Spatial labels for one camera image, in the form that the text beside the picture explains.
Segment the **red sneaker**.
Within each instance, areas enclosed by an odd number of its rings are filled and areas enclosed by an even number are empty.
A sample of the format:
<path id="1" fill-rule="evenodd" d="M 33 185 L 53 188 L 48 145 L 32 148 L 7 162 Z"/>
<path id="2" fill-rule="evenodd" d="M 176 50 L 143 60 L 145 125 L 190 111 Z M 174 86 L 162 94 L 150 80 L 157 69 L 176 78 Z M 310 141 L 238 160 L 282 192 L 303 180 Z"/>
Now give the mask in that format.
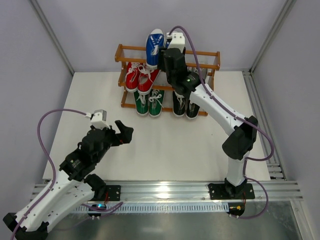
<path id="1" fill-rule="evenodd" d="M 138 71 L 138 93 L 141 95 L 147 95 L 150 93 L 155 80 L 157 79 L 161 71 L 158 68 L 150 68 L 147 65 L 140 65 L 138 67 Z"/>
<path id="2" fill-rule="evenodd" d="M 129 93 L 134 93 L 138 90 L 138 80 L 140 76 L 139 66 L 137 62 L 129 62 L 125 74 L 125 89 Z"/>

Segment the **grey sneaker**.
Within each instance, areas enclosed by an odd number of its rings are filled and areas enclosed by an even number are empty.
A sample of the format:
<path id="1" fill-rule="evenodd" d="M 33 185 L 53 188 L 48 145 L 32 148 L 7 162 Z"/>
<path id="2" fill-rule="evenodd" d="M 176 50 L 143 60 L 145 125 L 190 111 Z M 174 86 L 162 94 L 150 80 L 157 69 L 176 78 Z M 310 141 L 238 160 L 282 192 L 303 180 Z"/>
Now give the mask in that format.
<path id="1" fill-rule="evenodd" d="M 190 70 L 198 75 L 198 77 L 202 77 L 203 83 L 206 83 L 206 78 L 208 76 L 208 69 L 207 68 L 200 68 L 200 74 L 196 67 L 191 67 Z"/>

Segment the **green sneaker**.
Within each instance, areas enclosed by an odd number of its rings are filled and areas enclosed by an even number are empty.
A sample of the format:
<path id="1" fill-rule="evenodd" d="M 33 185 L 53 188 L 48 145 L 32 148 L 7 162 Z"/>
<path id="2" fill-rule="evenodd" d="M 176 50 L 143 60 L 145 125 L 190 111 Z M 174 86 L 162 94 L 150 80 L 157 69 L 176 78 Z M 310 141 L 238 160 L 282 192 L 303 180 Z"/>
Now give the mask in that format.
<path id="1" fill-rule="evenodd" d="M 162 113 L 164 97 L 165 97 L 164 90 L 158 90 L 158 89 L 151 90 L 148 98 L 148 103 L 149 103 L 148 113 L 151 117 L 157 118 Z"/>
<path id="2" fill-rule="evenodd" d="M 148 114 L 148 95 L 140 94 L 138 91 L 134 92 L 135 109 L 139 116 Z"/>

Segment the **black sneaker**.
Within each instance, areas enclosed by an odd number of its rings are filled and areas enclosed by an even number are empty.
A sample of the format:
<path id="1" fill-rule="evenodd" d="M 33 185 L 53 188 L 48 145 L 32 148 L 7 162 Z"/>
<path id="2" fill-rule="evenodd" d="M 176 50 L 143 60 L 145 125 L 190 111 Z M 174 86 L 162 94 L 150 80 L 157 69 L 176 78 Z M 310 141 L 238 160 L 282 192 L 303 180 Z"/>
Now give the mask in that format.
<path id="1" fill-rule="evenodd" d="M 185 115 L 189 120 L 194 120 L 198 117 L 199 110 L 200 107 L 189 100 L 187 103 Z"/>
<path id="2" fill-rule="evenodd" d="M 186 112 L 186 98 L 175 91 L 172 92 L 173 114 L 179 118 Z"/>

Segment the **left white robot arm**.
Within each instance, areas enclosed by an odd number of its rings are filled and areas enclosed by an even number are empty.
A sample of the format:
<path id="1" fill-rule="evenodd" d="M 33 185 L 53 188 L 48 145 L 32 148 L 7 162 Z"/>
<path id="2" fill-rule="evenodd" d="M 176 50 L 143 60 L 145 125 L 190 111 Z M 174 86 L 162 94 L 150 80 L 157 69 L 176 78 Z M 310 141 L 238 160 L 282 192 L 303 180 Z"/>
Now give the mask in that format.
<path id="1" fill-rule="evenodd" d="M 92 172 L 111 147 L 129 144 L 134 132 L 120 120 L 115 124 L 119 132 L 104 122 L 92 124 L 48 185 L 25 208 L 3 218 L 13 240 L 44 240 L 73 209 L 105 198 L 108 186 Z"/>

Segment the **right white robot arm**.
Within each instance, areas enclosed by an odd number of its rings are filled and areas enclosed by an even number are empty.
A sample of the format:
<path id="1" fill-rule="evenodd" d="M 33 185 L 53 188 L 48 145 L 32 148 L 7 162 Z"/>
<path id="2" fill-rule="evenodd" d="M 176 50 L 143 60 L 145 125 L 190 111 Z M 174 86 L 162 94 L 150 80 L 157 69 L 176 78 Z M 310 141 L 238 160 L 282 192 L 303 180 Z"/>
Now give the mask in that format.
<path id="1" fill-rule="evenodd" d="M 228 157 L 228 169 L 221 192 L 230 199 L 241 198 L 248 182 L 245 160 L 256 142 L 258 120 L 238 114 L 223 102 L 198 73 L 188 70 L 180 49 L 161 47 L 158 68 L 166 73 L 167 82 L 178 96 L 205 110 L 227 134 L 222 150 Z"/>

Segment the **wooden shoe shelf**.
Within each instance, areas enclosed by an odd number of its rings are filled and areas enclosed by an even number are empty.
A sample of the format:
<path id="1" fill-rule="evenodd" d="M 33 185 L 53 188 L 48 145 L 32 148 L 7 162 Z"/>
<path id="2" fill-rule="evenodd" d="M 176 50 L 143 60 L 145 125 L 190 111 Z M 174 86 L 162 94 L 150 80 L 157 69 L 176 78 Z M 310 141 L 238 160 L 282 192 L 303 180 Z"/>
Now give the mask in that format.
<path id="1" fill-rule="evenodd" d="M 136 107 L 135 101 L 127 101 L 127 97 L 134 99 L 134 95 L 127 91 L 126 89 L 126 73 L 128 63 L 146 63 L 146 48 L 143 46 L 128 46 L 119 44 L 115 52 L 114 60 L 121 63 L 121 72 L 118 78 L 118 86 L 123 87 L 123 94 L 120 102 L 122 108 L 134 109 Z M 197 51 L 199 66 L 202 69 L 207 69 L 207 76 L 210 77 L 206 82 L 210 87 L 214 88 L 214 76 L 215 72 L 220 69 L 221 66 L 221 53 L 217 52 L 207 52 L 207 51 Z M 165 96 L 171 96 L 169 92 L 172 92 L 174 89 L 167 82 L 165 75 L 160 75 L 152 86 L 153 89 L 166 91 Z"/>

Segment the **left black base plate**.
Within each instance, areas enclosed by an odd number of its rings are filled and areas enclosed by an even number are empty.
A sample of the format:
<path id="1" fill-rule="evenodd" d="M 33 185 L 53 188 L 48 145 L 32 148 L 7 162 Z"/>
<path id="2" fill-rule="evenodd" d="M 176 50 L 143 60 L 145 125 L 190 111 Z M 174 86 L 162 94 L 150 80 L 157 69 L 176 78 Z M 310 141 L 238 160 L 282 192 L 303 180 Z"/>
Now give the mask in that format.
<path id="1" fill-rule="evenodd" d="M 121 200 L 121 186 L 107 185 L 103 200 L 105 202 L 116 202 Z"/>

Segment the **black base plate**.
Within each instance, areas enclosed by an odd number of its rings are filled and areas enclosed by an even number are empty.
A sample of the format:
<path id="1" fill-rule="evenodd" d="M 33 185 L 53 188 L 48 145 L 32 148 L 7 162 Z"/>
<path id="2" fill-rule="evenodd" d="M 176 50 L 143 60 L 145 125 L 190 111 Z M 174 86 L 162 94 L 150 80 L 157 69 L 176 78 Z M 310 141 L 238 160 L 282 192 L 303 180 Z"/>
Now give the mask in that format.
<path id="1" fill-rule="evenodd" d="M 105 202 L 116 202 L 121 200 L 121 186 L 107 185 L 103 200 Z"/>
<path id="2" fill-rule="evenodd" d="M 227 191 L 224 183 L 209 183 L 209 197 L 211 200 L 253 200 L 256 198 L 253 185 L 246 183 L 242 189 L 237 189 L 232 192 L 234 186 L 231 185 L 231 190 Z"/>

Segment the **aluminium front rail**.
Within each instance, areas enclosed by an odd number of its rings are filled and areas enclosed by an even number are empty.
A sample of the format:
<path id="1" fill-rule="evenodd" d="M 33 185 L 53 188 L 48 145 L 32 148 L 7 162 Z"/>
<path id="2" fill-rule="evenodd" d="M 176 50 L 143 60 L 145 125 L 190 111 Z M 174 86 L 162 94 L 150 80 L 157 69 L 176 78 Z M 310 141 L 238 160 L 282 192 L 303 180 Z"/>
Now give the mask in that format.
<path id="1" fill-rule="evenodd" d="M 120 185 L 120 201 L 125 203 L 211 202 L 207 181 L 107 181 Z M 302 201 L 303 194 L 295 181 L 262 181 L 270 202 Z"/>

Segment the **aluminium rail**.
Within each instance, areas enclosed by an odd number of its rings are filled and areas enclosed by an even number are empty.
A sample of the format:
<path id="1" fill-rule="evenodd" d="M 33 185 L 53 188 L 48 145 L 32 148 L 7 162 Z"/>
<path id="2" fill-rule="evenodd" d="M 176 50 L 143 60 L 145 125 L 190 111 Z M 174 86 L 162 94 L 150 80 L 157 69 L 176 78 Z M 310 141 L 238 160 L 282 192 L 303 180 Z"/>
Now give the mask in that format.
<path id="1" fill-rule="evenodd" d="M 207 181 L 107 181 L 120 185 L 120 201 L 125 203 L 211 202 Z M 302 201 L 303 194 L 295 181 L 262 181 L 270 202 Z"/>
<path id="2" fill-rule="evenodd" d="M 268 135 L 268 137 L 272 140 L 273 143 L 273 156 L 266 161 L 270 179 L 275 181 L 286 181 L 287 178 L 283 170 L 280 154 L 277 151 L 276 142 L 273 138 L 271 128 L 268 123 L 267 116 L 262 104 L 262 100 L 259 96 L 258 89 L 254 81 L 254 77 L 248 70 L 242 71 L 242 76 L 244 79 L 253 114 L 258 119 L 258 126 Z"/>

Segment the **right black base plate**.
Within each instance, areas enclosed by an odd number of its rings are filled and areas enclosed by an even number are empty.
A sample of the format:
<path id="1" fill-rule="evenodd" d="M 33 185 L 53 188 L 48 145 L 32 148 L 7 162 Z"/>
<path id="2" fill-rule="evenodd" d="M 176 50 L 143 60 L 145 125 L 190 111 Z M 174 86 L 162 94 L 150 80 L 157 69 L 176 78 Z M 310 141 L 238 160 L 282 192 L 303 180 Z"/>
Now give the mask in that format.
<path id="1" fill-rule="evenodd" d="M 224 183 L 209 183 L 209 197 L 211 200 L 253 200 L 256 198 L 253 185 L 246 183 L 242 189 L 237 189 L 232 192 L 234 186 L 231 185 L 231 190 L 227 191 Z"/>

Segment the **right aluminium corner post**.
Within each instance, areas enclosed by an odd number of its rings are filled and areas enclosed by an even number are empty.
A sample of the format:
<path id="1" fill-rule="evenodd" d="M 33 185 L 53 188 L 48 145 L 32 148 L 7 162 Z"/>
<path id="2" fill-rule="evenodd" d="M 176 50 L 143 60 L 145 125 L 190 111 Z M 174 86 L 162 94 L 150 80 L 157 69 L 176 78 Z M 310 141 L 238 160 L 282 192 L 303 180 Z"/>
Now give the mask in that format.
<path id="1" fill-rule="evenodd" d="M 282 6 L 279 14 L 275 18 L 266 38 L 264 39 L 250 69 L 249 72 L 251 74 L 254 73 L 256 68 L 258 67 L 259 63 L 263 59 L 264 55 L 266 54 L 267 50 L 272 45 L 273 41 L 275 40 L 276 36 L 278 35 L 280 29 L 282 28 L 285 20 L 287 19 L 288 15 L 290 14 L 291 10 L 293 9 L 296 0 L 286 0 L 284 5 Z"/>

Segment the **aluminium corner post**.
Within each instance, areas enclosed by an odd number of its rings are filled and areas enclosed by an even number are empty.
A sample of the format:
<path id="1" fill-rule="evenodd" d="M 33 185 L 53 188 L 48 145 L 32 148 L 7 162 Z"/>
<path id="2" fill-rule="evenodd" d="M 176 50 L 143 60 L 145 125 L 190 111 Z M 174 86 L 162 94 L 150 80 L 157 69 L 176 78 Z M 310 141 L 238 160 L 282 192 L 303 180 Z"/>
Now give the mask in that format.
<path id="1" fill-rule="evenodd" d="M 40 24 L 44 28 L 46 34 L 48 35 L 50 41 L 52 42 L 54 48 L 56 49 L 58 55 L 60 56 L 62 62 L 64 63 L 65 67 L 68 69 L 69 73 L 73 76 L 75 74 L 75 70 L 68 59 L 60 41 L 58 40 L 51 24 L 49 23 L 44 11 L 42 10 L 39 2 L 37 0 L 28 0 L 31 8 L 33 9 L 36 17 L 38 18 Z"/>
<path id="2" fill-rule="evenodd" d="M 291 10 L 293 9 L 296 0 L 286 0 L 284 5 L 282 6 L 279 14 L 275 18 L 266 38 L 264 39 L 250 69 L 249 72 L 251 74 L 254 73 L 256 68 L 258 67 L 259 63 L 263 59 L 264 55 L 266 54 L 267 50 L 272 45 L 273 41 L 275 40 L 276 36 L 278 35 L 280 29 L 282 28 L 285 20 L 287 19 L 288 15 L 290 14 Z"/>

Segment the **left aluminium corner post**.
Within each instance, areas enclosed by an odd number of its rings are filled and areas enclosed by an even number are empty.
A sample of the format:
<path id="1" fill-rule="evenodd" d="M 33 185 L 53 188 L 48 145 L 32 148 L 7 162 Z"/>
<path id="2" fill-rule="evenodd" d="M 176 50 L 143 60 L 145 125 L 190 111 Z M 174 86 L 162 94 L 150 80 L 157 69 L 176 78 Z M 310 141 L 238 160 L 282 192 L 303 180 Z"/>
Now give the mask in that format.
<path id="1" fill-rule="evenodd" d="M 68 59 L 60 41 L 58 40 L 51 24 L 49 23 L 44 11 L 42 10 L 39 2 L 37 0 L 28 0 L 31 8 L 33 9 L 36 17 L 38 18 L 40 24 L 44 28 L 46 34 L 48 35 L 50 41 L 52 42 L 54 48 L 56 49 L 58 55 L 60 56 L 62 62 L 64 63 L 65 67 L 68 69 L 69 73 L 73 76 L 75 74 L 75 70 Z"/>

